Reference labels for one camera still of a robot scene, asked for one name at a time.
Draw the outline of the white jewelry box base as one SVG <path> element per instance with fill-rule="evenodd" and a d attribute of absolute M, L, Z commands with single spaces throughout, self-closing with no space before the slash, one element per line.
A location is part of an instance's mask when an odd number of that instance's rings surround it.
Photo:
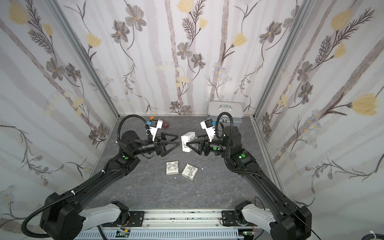
<path fill-rule="evenodd" d="M 188 142 L 191 142 L 193 141 L 195 138 L 196 138 L 196 134 L 195 132 L 188 132 L 187 134 L 183 135 L 183 136 L 187 136 L 188 137 Z"/>

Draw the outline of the white jewelry box lid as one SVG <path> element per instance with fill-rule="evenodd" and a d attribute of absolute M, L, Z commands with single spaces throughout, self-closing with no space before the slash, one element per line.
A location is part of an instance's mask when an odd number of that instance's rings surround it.
<path fill-rule="evenodd" d="M 182 140 L 183 152 L 188 153 L 189 152 L 189 147 L 187 146 L 187 142 L 189 140 L 188 137 L 187 136 L 181 136 L 181 140 Z"/>

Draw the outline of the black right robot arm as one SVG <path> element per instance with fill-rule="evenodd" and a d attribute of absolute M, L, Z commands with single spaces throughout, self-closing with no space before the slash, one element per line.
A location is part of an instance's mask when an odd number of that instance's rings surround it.
<path fill-rule="evenodd" d="M 231 114 L 223 112 L 216 121 L 201 122 L 205 135 L 186 145 L 198 155 L 214 153 L 224 159 L 229 171 L 246 179 L 266 202 L 268 210 L 251 201 L 235 207 L 231 216 L 222 215 L 225 227 L 254 225 L 268 232 L 274 240 L 306 240 L 312 234 L 312 214 L 290 200 L 261 170 L 256 158 L 242 146 L 242 136 Z"/>

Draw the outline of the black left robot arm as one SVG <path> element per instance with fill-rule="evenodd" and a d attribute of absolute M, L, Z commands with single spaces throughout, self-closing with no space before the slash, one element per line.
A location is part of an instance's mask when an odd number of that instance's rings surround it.
<path fill-rule="evenodd" d="M 121 132 L 123 123 L 133 117 L 144 123 L 147 139 L 140 139 L 134 130 Z M 161 120 L 146 121 L 138 115 L 124 117 L 117 130 L 117 155 L 100 172 L 79 186 L 61 195 L 53 193 L 48 196 L 43 207 L 24 219 L 21 224 L 22 233 L 38 239 L 76 238 L 86 222 L 86 218 L 80 215 L 81 211 L 107 187 L 131 173 L 140 162 L 139 155 L 155 153 L 164 157 L 180 145 L 177 142 L 178 135 L 157 133 L 162 126 Z"/>

